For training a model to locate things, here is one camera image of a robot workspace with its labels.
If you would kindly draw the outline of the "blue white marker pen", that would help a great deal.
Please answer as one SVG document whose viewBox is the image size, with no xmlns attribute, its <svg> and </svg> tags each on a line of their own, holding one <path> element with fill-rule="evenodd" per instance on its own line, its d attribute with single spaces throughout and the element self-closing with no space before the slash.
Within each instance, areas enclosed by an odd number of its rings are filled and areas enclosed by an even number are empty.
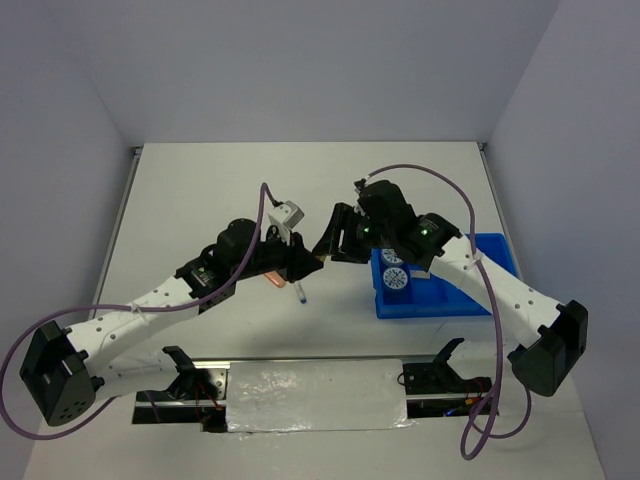
<svg viewBox="0 0 640 480">
<path fill-rule="evenodd" d="M 301 304 L 306 304 L 307 303 L 307 296 L 306 293 L 304 291 L 304 288 L 302 286 L 301 282 L 295 282 L 293 284 L 294 289 L 296 291 L 296 295 L 298 297 L 298 300 L 300 301 Z"/>
</svg>

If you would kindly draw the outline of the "blue slime jar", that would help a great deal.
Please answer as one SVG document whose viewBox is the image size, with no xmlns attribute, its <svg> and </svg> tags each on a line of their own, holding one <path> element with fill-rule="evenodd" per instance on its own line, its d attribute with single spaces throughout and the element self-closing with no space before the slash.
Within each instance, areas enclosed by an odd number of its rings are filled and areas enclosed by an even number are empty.
<svg viewBox="0 0 640 480">
<path fill-rule="evenodd" d="M 383 296 L 387 302 L 400 303 L 406 300 L 409 276 L 401 267 L 388 267 L 381 276 Z"/>
<path fill-rule="evenodd" d="M 387 267 L 399 267 L 404 263 L 394 249 L 381 249 L 380 257 L 383 264 Z"/>
</svg>

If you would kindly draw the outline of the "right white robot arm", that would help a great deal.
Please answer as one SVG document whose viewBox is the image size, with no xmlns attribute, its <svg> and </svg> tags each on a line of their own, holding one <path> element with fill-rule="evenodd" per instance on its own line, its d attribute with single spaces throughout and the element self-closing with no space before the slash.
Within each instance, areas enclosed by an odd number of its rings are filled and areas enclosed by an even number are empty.
<svg viewBox="0 0 640 480">
<path fill-rule="evenodd" d="M 335 205 L 314 255 L 366 263 L 372 250 L 391 248 L 486 310 L 496 308 L 518 342 L 507 356 L 514 376 L 533 393 L 553 396 L 586 350 L 587 309 L 529 287 L 444 217 L 416 214 L 396 184 L 382 180 L 357 186 L 356 205 Z"/>
</svg>

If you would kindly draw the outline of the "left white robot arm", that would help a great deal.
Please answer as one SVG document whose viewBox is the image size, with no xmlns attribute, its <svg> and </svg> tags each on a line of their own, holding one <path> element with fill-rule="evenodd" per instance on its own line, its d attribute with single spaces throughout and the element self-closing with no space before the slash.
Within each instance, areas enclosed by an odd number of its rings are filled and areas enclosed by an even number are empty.
<svg viewBox="0 0 640 480">
<path fill-rule="evenodd" d="M 19 374 L 46 423 L 65 425 L 105 392 L 121 354 L 177 323 L 176 312 L 203 313 L 235 293 L 238 281 L 275 272 L 294 283 L 322 269 L 322 261 L 292 232 L 276 226 L 265 235 L 248 219 L 232 221 L 215 243 L 150 292 L 110 307 L 85 322 L 62 328 L 54 320 L 37 327 Z"/>
</svg>

